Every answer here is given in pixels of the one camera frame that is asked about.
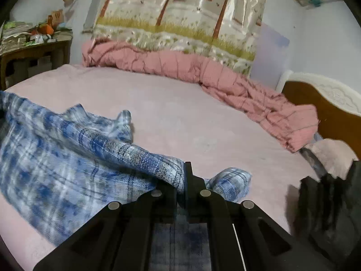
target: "desk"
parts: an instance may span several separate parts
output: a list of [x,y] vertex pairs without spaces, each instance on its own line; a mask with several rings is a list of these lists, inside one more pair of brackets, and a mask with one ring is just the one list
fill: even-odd
[[1,55],[1,70],[0,70],[0,79],[1,79],[1,90],[6,90],[5,82],[5,71],[7,64],[14,59],[24,59],[24,58],[33,58],[38,59],[45,55],[45,53],[53,52],[55,50],[61,49],[63,51],[63,64],[69,64],[69,54],[70,54],[70,44],[71,40],[63,40],[57,42],[44,43],[39,45],[32,45],[29,47],[24,47],[17,49],[8,53]]

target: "pink comforter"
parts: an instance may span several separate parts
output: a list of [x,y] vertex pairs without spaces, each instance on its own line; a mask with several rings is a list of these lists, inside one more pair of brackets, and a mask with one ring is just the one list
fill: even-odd
[[83,45],[83,65],[111,66],[199,83],[206,93],[244,111],[291,152],[306,145],[318,128],[313,105],[295,106],[283,94],[197,54],[146,52],[127,42],[104,38]]

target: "curtain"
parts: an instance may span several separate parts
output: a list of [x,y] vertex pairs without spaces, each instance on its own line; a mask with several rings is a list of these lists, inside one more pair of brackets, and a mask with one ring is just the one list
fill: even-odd
[[250,73],[265,0],[103,0],[95,37],[211,57]]

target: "blue plaid shirt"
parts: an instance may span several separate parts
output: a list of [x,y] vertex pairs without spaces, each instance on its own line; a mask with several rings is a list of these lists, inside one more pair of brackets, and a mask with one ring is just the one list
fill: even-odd
[[[59,245],[111,201],[135,201],[161,179],[184,193],[183,161],[132,143],[131,116],[114,120],[81,105],[63,114],[0,91],[0,190],[50,242]],[[248,192],[251,175],[228,168],[206,181],[229,201]],[[205,224],[176,222],[154,229],[150,270],[210,270]]]

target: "bed frame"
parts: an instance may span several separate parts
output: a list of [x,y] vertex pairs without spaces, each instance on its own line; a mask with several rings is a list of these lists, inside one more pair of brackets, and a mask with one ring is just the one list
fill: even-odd
[[361,95],[329,77],[287,70],[276,91],[295,105],[313,104],[323,138],[346,142],[361,158]]

